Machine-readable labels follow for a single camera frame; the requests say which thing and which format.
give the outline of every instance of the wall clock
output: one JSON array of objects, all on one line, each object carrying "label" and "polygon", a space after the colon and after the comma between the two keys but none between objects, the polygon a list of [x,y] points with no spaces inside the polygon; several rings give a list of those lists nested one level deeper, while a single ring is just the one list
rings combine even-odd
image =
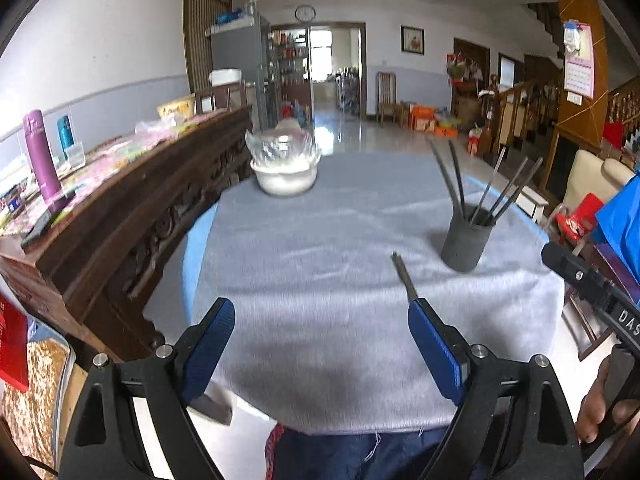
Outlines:
[{"label": "wall clock", "polygon": [[310,5],[300,5],[296,9],[296,19],[300,23],[309,23],[316,18],[316,10]]}]

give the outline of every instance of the framed picture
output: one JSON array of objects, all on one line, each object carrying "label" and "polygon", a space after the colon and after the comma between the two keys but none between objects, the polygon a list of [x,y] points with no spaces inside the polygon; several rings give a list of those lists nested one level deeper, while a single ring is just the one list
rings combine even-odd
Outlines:
[{"label": "framed picture", "polygon": [[402,27],[402,51],[424,56],[424,29]]}]

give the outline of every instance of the blue gripper pad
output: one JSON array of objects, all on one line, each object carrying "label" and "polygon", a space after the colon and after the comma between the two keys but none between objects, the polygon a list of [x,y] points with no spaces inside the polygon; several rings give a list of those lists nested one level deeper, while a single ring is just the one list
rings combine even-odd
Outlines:
[{"label": "blue gripper pad", "polygon": [[417,300],[409,304],[408,317],[411,335],[440,393],[460,406],[465,398],[460,364]]},{"label": "blue gripper pad", "polygon": [[236,324],[234,304],[226,298],[184,367],[180,398],[188,406],[204,393]]}]

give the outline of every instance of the purple thermos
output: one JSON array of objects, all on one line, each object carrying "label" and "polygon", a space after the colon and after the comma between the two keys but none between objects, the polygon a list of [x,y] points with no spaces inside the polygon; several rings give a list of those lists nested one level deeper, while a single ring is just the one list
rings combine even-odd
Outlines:
[{"label": "purple thermos", "polygon": [[45,202],[60,192],[62,186],[56,167],[53,165],[49,141],[44,131],[44,119],[40,110],[29,112],[22,119],[24,128],[24,140],[27,142],[27,151],[31,159],[33,172],[36,174],[38,187]]}]

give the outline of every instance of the bottle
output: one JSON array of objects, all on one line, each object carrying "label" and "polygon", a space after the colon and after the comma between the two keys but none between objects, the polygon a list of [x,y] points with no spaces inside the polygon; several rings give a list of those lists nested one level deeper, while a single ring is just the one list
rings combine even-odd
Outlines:
[{"label": "bottle", "polygon": [[69,146],[74,145],[74,136],[71,133],[71,124],[69,123],[69,116],[65,115],[58,119],[58,136],[60,137],[60,146],[62,146],[62,152],[66,156],[66,149]]},{"label": "bottle", "polygon": [[42,198],[48,202],[62,190],[62,186],[51,158],[42,112],[34,110],[26,114],[22,119],[22,127],[33,173],[36,174]]}]

